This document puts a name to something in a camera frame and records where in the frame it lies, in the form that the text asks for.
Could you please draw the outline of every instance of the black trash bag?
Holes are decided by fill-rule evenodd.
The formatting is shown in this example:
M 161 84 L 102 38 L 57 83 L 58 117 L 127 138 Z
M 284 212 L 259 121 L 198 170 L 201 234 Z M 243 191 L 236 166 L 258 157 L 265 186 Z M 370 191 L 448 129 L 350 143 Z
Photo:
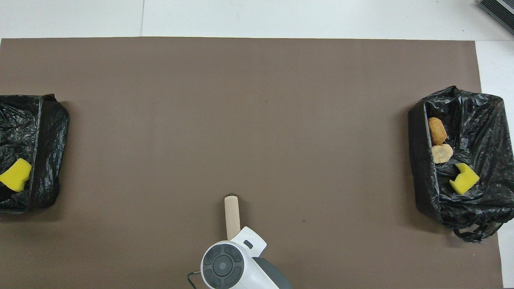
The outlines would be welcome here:
M 23 191 L 0 183 L 0 212 L 23 213 L 56 202 L 68 123 L 68 111 L 53 94 L 0 96 L 0 173 L 18 158 L 32 165 Z
M 433 161 L 430 117 L 443 122 L 454 151 L 443 164 Z M 417 209 L 459 238 L 480 243 L 514 217 L 514 159 L 500 97 L 451 86 L 421 99 L 409 111 L 409 153 Z M 461 162 L 480 176 L 463 195 L 449 182 Z

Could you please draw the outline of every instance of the potato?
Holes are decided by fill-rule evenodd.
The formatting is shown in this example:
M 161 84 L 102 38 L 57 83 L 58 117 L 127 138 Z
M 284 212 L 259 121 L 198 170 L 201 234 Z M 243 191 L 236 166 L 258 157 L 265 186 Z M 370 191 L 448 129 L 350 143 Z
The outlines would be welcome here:
M 434 146 L 442 145 L 446 138 L 448 138 L 448 134 L 446 134 L 445 131 L 445 126 L 440 119 L 436 117 L 429 118 L 428 127 L 430 128 L 430 137 L 432 138 L 432 144 Z
M 433 146 L 432 155 L 434 156 L 434 163 L 441 164 L 450 160 L 453 155 L 453 149 L 447 143 L 440 146 Z

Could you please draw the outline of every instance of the sponge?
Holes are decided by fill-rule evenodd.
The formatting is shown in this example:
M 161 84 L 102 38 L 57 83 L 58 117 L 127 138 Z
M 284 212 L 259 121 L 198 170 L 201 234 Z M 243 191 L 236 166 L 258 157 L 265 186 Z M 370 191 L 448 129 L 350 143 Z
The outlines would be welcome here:
M 7 171 L 0 175 L 0 182 L 6 187 L 21 192 L 25 187 L 25 182 L 29 180 L 32 166 L 24 159 L 19 158 Z
M 471 187 L 476 184 L 480 178 L 467 164 L 455 165 L 461 173 L 458 174 L 455 181 L 450 180 L 450 184 L 457 193 L 462 195 L 471 189 Z

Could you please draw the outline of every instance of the wooden handle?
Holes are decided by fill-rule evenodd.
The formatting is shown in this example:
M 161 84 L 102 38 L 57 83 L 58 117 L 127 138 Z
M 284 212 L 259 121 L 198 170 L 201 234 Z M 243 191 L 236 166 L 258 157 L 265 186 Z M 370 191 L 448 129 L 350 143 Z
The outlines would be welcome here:
M 231 240 L 241 231 L 237 196 L 225 197 L 225 223 L 227 224 L 227 240 Z

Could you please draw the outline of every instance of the brown paper mat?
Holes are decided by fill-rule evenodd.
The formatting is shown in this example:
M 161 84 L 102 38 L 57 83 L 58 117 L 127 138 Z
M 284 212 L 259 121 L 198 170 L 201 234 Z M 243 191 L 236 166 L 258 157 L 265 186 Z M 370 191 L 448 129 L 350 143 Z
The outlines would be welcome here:
M 496 237 L 415 209 L 407 111 L 450 85 L 480 91 L 473 42 L 4 39 L 0 94 L 71 123 L 57 204 L 0 216 L 0 287 L 189 288 L 230 192 L 294 288 L 501 287 Z

